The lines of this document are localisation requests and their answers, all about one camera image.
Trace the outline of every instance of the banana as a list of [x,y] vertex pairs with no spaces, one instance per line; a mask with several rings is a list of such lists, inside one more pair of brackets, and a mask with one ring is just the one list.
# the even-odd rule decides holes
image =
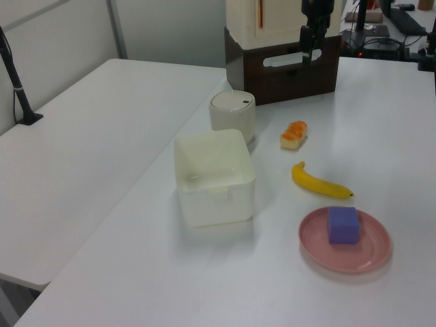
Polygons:
[[332,196],[339,199],[347,199],[350,196],[353,196],[353,192],[351,192],[345,186],[334,184],[311,176],[305,172],[304,167],[304,161],[292,167],[292,179],[300,186],[306,187],[311,191],[324,194],[325,196]]

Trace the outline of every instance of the brown wooden base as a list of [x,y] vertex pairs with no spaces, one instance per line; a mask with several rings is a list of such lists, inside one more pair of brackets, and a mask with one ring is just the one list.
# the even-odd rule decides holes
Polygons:
[[327,37],[321,57],[310,67],[302,63],[264,67],[265,58],[295,52],[300,52],[298,42],[243,50],[225,29],[227,80],[233,89],[253,94],[258,105],[334,92],[341,36]]

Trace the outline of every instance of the pink plate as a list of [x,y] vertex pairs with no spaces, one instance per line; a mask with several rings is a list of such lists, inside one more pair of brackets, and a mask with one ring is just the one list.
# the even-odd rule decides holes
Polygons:
[[309,213],[298,230],[306,252],[322,266],[342,273],[363,273],[380,267],[390,256],[388,232],[376,218],[357,210],[360,223],[356,244],[330,244],[327,234],[328,208]]

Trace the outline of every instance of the cup lid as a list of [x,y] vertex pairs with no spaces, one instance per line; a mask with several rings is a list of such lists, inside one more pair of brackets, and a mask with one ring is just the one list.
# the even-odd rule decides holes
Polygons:
[[211,101],[211,105],[224,110],[238,110],[248,107],[254,101],[251,93],[244,91],[224,91],[218,93]]

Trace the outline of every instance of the desk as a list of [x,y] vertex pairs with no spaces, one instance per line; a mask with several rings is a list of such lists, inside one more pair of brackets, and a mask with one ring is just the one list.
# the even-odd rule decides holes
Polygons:
[[[345,15],[347,12],[353,12],[354,7],[358,4],[359,1],[357,1],[355,4],[353,4],[352,0],[347,0],[345,3],[345,7],[342,13],[341,19],[345,18]],[[410,0],[410,1],[404,1],[400,3],[412,3],[415,5],[415,10],[411,12],[407,12],[414,20],[416,20],[422,27],[425,27],[425,29],[428,32],[431,32],[433,29],[433,24],[435,22],[436,18],[436,9],[433,8],[432,10],[429,10],[427,12],[423,12],[422,10],[418,10],[418,0]],[[380,8],[370,10],[371,12],[382,12]],[[400,33],[399,30],[392,24],[389,18],[386,18],[383,16],[383,25],[386,25],[389,29],[390,38],[395,39],[397,41],[403,42],[405,40],[405,35]],[[344,31],[346,29],[351,29],[352,24],[350,22],[341,22],[341,31]],[[353,29],[356,29],[356,23],[353,24]],[[411,44],[417,39],[419,39],[419,36],[409,36],[405,40],[405,44]],[[417,41],[416,43],[409,46],[410,52],[416,53],[420,48],[425,45],[426,37],[422,37],[421,40]]]
[[[409,83],[420,87],[403,92]],[[168,143],[16,327],[433,325],[434,88],[433,73],[413,63],[340,58],[335,93],[258,106],[255,214],[242,223],[183,223]],[[209,130],[210,98],[177,135]],[[279,135],[298,119],[305,143],[281,149]],[[354,198],[301,189],[290,177],[300,160]],[[302,218],[332,205],[379,219],[394,247],[387,264],[343,275],[302,252]]]
[[111,60],[0,137],[0,278],[43,290],[225,72]]

